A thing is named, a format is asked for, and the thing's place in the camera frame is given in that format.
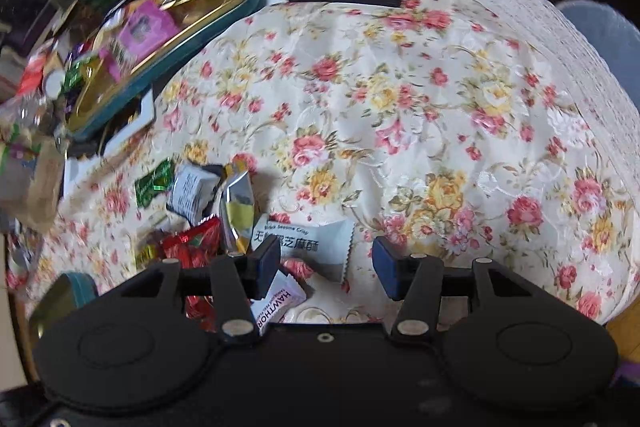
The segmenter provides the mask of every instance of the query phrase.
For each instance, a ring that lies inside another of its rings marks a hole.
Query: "snack bag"
[[[236,160],[225,166],[226,181],[222,186],[220,217],[227,251],[247,253],[254,230],[255,199],[246,165]]]
[[[251,246],[255,250],[268,235],[280,240],[283,259],[302,259],[313,270],[331,282],[342,283],[347,270],[353,221],[344,219],[320,227],[304,227],[270,221],[262,214],[254,227]]]
[[[0,140],[0,208],[47,233],[56,217],[64,166],[52,138],[39,140],[37,152]]]

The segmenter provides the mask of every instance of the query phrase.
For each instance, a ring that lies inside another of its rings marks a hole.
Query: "teal tray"
[[[69,133],[77,142],[91,139],[101,127],[105,126],[118,111],[122,110],[134,97],[155,83],[167,81],[181,67],[191,60],[213,38],[224,32],[234,22],[257,12],[265,6],[265,0],[244,0],[237,7],[219,19],[204,26],[172,50],[146,66],[139,74],[129,79],[127,87],[116,93],[110,100],[101,104],[99,110],[87,117],[82,125],[74,129],[69,125]]]

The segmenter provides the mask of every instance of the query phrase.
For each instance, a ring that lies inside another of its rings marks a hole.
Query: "pink rose pattern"
[[[558,269],[558,276],[556,277],[556,284],[563,290],[568,290],[575,282],[575,278],[578,276],[578,272],[575,266],[561,266]]]
[[[376,147],[386,147],[386,152],[390,155],[407,150],[410,145],[411,135],[405,131],[400,119],[391,126],[376,131]]]
[[[603,212],[607,204],[602,195],[602,186],[593,178],[575,181],[572,201],[580,214]]]
[[[322,82],[330,82],[338,74],[338,63],[331,57],[323,57],[314,64],[312,71]]]
[[[434,68],[430,74],[431,84],[434,86],[445,86],[449,82],[449,77],[442,72],[442,68]]]
[[[482,58],[459,51],[470,41],[475,54],[494,44]],[[606,321],[640,283],[629,261],[632,227],[622,227],[633,205],[596,142],[551,128],[558,112],[579,117],[583,101],[567,95],[562,71],[541,62],[526,33],[473,0],[267,7],[183,68],[159,97],[155,123],[89,176],[81,198],[61,201],[29,295],[42,296],[62,271],[88,271],[100,292],[131,277],[126,238],[166,199],[138,208],[134,181],[165,158],[184,160],[192,144],[212,162],[244,160],[272,219],[353,220],[349,295],[371,295],[363,301],[371,317],[386,303],[376,300],[367,253],[385,235],[449,266],[491,255]],[[506,91],[484,89],[482,76],[498,66],[510,70]],[[465,79],[478,85],[473,96],[458,93]],[[541,182],[539,168],[554,181]],[[569,227],[557,249],[558,212]],[[300,279],[312,273],[286,263]]]
[[[324,140],[319,134],[302,136],[293,140],[291,160],[296,167],[323,164],[329,158]]]
[[[507,217],[513,227],[520,225],[539,227],[542,224],[542,207],[534,198],[519,196],[507,211]]]
[[[600,306],[602,305],[602,297],[594,292],[586,292],[578,300],[578,311],[592,320],[598,318],[600,314]]]

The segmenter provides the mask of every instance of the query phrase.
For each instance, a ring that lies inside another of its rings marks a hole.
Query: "metal screw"
[[[222,331],[230,337],[241,337],[254,331],[254,325],[244,319],[231,319],[222,325]]]
[[[402,335],[417,337],[418,335],[424,335],[429,331],[429,325],[423,321],[408,319],[398,324],[398,331]]]
[[[318,335],[318,342],[322,342],[323,344],[328,344],[334,341],[334,336],[331,333],[320,333]]]

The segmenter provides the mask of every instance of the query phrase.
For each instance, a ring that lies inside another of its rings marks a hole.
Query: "floral tablecloth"
[[[273,219],[354,220],[342,291],[362,320],[396,308],[377,235],[449,266],[491,257],[599,322],[640,280],[638,114],[544,0],[267,7],[176,74],[156,112],[60,204],[34,301],[62,271],[100,292],[133,275],[132,238],[166,199],[137,208],[133,183],[169,156],[241,157]]]

